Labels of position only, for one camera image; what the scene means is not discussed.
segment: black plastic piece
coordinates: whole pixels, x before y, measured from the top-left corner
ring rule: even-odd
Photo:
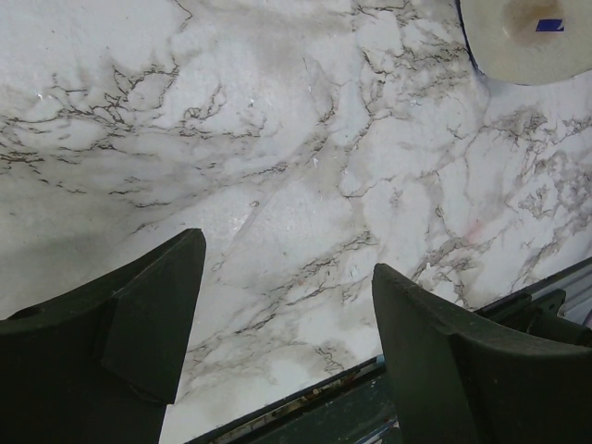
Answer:
[[[158,442],[204,256],[202,232],[186,230],[0,322],[0,442]]]
[[[377,265],[376,319],[403,442],[592,442],[592,349],[536,338]]]

